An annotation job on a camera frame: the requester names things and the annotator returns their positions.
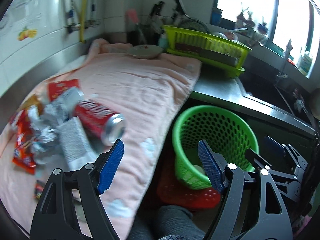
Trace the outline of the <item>orange snack packet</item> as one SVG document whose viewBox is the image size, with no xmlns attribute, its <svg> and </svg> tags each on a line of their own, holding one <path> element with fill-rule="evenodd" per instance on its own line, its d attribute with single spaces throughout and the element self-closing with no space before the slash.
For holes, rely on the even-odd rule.
<svg viewBox="0 0 320 240">
<path fill-rule="evenodd" d="M 10 120 L 10 126 L 16 133 L 16 142 L 12 162 L 24 169 L 29 174 L 34 175 L 36 163 L 30 150 L 33 140 L 33 132 L 30 127 L 28 111 L 26 109 L 17 112 Z"/>
</svg>

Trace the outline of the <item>silver foil wrapper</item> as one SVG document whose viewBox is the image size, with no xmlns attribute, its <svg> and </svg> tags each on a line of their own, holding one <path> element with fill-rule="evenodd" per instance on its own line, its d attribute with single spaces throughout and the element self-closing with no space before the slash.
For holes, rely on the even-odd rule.
<svg viewBox="0 0 320 240">
<path fill-rule="evenodd" d="M 30 151 L 34 156 L 39 158 L 60 151 L 58 129 L 71 118 L 76 105 L 82 99 L 84 93 L 78 87 L 71 87 L 46 104 L 42 114 L 39 114 L 35 105 L 27 110 L 33 132 Z"/>
</svg>

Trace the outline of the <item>red cola can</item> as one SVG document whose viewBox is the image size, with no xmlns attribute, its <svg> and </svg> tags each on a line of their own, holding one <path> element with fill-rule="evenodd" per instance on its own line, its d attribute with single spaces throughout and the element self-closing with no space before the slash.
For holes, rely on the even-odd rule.
<svg viewBox="0 0 320 240">
<path fill-rule="evenodd" d="M 74 109 L 74 116 L 106 146 L 121 139 L 125 132 L 124 115 L 94 100 L 80 100 Z"/>
</svg>

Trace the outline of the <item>black glue box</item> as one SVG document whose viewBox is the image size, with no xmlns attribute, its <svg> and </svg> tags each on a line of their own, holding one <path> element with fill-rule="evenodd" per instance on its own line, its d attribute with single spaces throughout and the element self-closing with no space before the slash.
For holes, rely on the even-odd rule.
<svg viewBox="0 0 320 240">
<path fill-rule="evenodd" d="M 57 129 L 59 142 L 70 171 L 81 169 L 96 161 L 98 155 L 91 147 L 80 119 L 76 116 Z"/>
</svg>

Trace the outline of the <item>green perforated trash basket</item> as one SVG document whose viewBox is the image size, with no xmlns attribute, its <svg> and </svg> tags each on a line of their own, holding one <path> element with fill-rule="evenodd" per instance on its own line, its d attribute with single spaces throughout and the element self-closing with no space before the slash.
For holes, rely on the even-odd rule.
<svg viewBox="0 0 320 240">
<path fill-rule="evenodd" d="M 197 151 L 198 143 L 203 139 L 228 163 L 234 163 L 247 172 L 254 171 L 245 157 L 249 148 L 259 153 L 258 141 L 250 126 L 240 116 L 221 107 L 191 107 L 178 117 L 172 130 L 175 175 L 190 189 L 211 187 L 209 178 L 197 169 L 203 166 Z"/>
</svg>

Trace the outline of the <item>round wooden board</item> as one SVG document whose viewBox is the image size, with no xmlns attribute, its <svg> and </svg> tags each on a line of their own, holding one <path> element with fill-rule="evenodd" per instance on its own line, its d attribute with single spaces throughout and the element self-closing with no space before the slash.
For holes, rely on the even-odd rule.
<svg viewBox="0 0 320 240">
<path fill-rule="evenodd" d="M 320 120 L 320 88 L 316 88 L 311 93 L 309 106 L 313 116 Z"/>
</svg>

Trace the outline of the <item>grey trouser leg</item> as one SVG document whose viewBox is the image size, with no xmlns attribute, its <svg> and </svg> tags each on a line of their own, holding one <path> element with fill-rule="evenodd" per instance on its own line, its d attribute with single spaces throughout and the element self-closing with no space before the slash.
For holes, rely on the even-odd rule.
<svg viewBox="0 0 320 240">
<path fill-rule="evenodd" d="M 189 210 L 167 205 L 154 217 L 136 215 L 127 239 L 203 239 L 205 234 L 193 222 Z"/>
</svg>

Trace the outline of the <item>white detergent bottle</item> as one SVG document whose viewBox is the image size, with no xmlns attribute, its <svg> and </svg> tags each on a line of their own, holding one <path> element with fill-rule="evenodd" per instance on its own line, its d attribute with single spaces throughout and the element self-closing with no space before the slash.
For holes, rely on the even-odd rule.
<svg viewBox="0 0 320 240">
<path fill-rule="evenodd" d="M 312 61 L 312 54 L 309 51 L 305 51 L 304 54 L 300 57 L 298 69 L 303 75 L 308 75 L 312 65 Z"/>
</svg>

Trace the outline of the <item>steel sink faucet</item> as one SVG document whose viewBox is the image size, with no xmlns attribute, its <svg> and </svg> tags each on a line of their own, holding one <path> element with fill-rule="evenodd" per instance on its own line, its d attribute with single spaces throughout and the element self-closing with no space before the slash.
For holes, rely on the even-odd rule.
<svg viewBox="0 0 320 240">
<path fill-rule="evenodd" d="M 287 74 L 284 73 L 284 70 L 285 70 L 285 67 L 286 67 L 286 63 L 290 57 L 290 53 L 291 53 L 291 50 L 293 49 L 293 46 L 292 46 L 292 41 L 291 39 L 289 39 L 287 45 L 286 45 L 286 49 L 284 51 L 284 54 L 283 54 L 283 62 L 281 64 L 281 67 L 280 67 L 280 70 L 278 72 L 278 74 L 276 75 L 276 79 L 275 79 L 275 84 L 278 84 L 280 80 L 283 80 L 283 79 L 286 79 L 287 78 Z"/>
</svg>

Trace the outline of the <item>lime green dish rack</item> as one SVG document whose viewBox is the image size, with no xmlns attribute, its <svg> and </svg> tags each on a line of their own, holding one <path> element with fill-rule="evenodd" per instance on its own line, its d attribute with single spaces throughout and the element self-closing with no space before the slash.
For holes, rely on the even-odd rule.
<svg viewBox="0 0 320 240">
<path fill-rule="evenodd" d="M 205 64 L 220 68 L 228 77 L 237 77 L 245 72 L 242 67 L 251 48 L 223 37 L 200 31 L 163 26 L 171 54 L 192 57 Z"/>
</svg>

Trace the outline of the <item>pink towel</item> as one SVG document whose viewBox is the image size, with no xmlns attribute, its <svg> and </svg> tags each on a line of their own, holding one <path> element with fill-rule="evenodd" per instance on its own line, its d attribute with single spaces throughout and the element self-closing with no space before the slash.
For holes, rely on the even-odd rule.
<svg viewBox="0 0 320 240">
<path fill-rule="evenodd" d="M 76 70 L 51 76 L 19 100 L 20 105 L 32 95 L 43 96 L 49 82 L 79 79 L 85 96 L 95 94 L 93 100 L 124 115 L 124 156 L 110 189 L 100 197 L 120 239 L 129 234 L 171 122 L 189 98 L 201 71 L 199 60 L 171 54 L 135 59 L 125 52 L 130 47 L 95 40 L 86 61 Z M 9 215 L 30 231 L 37 204 L 36 180 L 46 182 L 54 168 L 69 169 L 64 157 L 58 156 L 44 165 L 44 171 L 28 174 L 12 162 L 15 139 L 7 124 L 1 133 L 1 201 Z"/>
</svg>

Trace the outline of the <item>red yellow carton box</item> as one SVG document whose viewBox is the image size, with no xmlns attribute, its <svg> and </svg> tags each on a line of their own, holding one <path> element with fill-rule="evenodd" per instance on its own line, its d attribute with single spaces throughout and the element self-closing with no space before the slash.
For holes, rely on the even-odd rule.
<svg viewBox="0 0 320 240">
<path fill-rule="evenodd" d="M 50 101 L 54 101 L 58 96 L 60 96 L 64 91 L 71 87 L 80 88 L 79 79 L 63 80 L 50 82 L 47 84 L 47 93 Z"/>
</svg>

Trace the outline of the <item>teal small bottle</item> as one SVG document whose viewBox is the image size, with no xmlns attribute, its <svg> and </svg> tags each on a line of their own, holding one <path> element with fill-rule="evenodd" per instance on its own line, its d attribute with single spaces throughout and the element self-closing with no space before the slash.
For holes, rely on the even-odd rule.
<svg viewBox="0 0 320 240">
<path fill-rule="evenodd" d="M 158 46 L 161 47 L 164 51 L 167 50 L 169 46 L 169 41 L 165 32 L 161 33 L 158 40 Z"/>
</svg>

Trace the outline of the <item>small ceramic plate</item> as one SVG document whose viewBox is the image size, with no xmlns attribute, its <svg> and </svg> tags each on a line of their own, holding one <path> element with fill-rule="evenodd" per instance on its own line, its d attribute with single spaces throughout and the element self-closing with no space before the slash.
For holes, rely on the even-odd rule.
<svg viewBox="0 0 320 240">
<path fill-rule="evenodd" d="M 137 59 L 154 59 L 161 53 L 163 48 L 151 44 L 134 46 L 127 51 L 128 55 Z"/>
</svg>

